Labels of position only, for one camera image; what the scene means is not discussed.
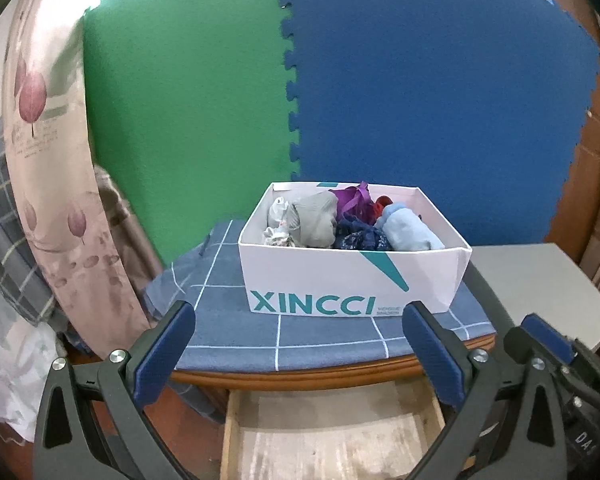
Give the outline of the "navy floral underwear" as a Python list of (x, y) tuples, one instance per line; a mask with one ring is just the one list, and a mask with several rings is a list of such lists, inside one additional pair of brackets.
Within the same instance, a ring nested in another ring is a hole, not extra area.
[(334, 247), (343, 250), (362, 250), (362, 252), (392, 251), (392, 246), (384, 232), (356, 218), (353, 214), (344, 214), (338, 221)]

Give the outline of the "grey plaid bedding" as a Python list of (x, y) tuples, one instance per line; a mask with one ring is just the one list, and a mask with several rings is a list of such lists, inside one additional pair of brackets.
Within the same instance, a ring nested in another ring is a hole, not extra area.
[(7, 168), (1, 119), (0, 292), (32, 325), (44, 322), (57, 333), (68, 328), (68, 320), (50, 291), (23, 232)]

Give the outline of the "grey white underwear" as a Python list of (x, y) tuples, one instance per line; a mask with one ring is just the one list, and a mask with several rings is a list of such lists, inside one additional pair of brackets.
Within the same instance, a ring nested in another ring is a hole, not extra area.
[(289, 235), (294, 244), (329, 248), (335, 243), (338, 198), (330, 191), (319, 192), (293, 202), (287, 212)]

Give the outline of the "purple bra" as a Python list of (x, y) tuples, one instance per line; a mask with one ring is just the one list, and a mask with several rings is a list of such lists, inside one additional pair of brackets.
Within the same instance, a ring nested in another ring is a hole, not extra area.
[(337, 199), (337, 221), (341, 221), (345, 216), (352, 216), (365, 223), (375, 222), (375, 203), (366, 182), (347, 188), (333, 188), (332, 194)]

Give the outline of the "light blue sock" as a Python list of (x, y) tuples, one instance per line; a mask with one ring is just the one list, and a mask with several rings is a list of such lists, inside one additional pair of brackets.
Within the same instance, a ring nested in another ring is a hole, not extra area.
[(385, 206), (375, 228), (385, 234), (392, 249), (397, 252), (445, 248), (440, 238), (404, 203)]

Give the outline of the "white XINCCI shoe box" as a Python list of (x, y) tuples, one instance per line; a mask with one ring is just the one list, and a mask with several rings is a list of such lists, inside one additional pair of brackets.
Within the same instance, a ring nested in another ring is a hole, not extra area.
[(370, 252), (264, 244), (268, 208), (279, 197), (343, 190), (338, 182), (273, 182), (238, 238), (249, 309), (257, 314), (364, 318), (399, 316), (419, 300), (432, 313), (449, 310), (472, 248), (420, 188), (370, 184), (373, 200), (388, 196), (422, 217), (441, 249)]

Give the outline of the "pink floral curtain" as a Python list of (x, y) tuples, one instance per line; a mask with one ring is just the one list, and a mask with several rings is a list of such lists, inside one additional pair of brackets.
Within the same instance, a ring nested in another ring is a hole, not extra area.
[(80, 338), (103, 358), (151, 319), (162, 264), (120, 188), (94, 163), (86, 117), (87, 0), (19, 0), (3, 76), (6, 162), (27, 244)]

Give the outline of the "blue checked cloth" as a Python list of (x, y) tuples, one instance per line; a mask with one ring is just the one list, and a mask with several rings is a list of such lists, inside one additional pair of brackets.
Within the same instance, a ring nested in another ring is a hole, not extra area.
[(196, 310), (196, 325), (176, 370), (282, 372), (410, 356), (400, 318), (293, 318), (250, 312), (238, 254), (240, 220), (217, 224), (206, 239), (150, 282), (145, 304), (157, 318), (175, 301)]

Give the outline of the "wooden nightstand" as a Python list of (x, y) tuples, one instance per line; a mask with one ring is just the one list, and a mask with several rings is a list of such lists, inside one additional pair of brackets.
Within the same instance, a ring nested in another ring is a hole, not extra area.
[(230, 365), (229, 372), (211, 370), (174, 370), (170, 378), (197, 387), (223, 415), (234, 390), (291, 392), (321, 391), (362, 387), (408, 379), (424, 374), (422, 364), (411, 354), (396, 358), (341, 366), (283, 370), (282, 372), (245, 372), (243, 365)]

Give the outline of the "red underwear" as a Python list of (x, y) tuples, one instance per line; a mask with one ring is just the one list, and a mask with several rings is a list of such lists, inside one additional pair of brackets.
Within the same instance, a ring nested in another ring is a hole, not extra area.
[(374, 201), (373, 203), (373, 214), (374, 214), (374, 218), (378, 219), (381, 215), (382, 212), (384, 211), (384, 209), (391, 205), (393, 203), (393, 200), (387, 196), (387, 195), (381, 195), (378, 197), (377, 200)]

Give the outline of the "white patterned sheet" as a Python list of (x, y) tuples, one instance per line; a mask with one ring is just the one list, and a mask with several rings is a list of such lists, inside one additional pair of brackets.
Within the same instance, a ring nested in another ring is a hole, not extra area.
[(50, 366), (58, 358), (56, 334), (27, 322), (0, 292), (0, 422), (29, 442)]

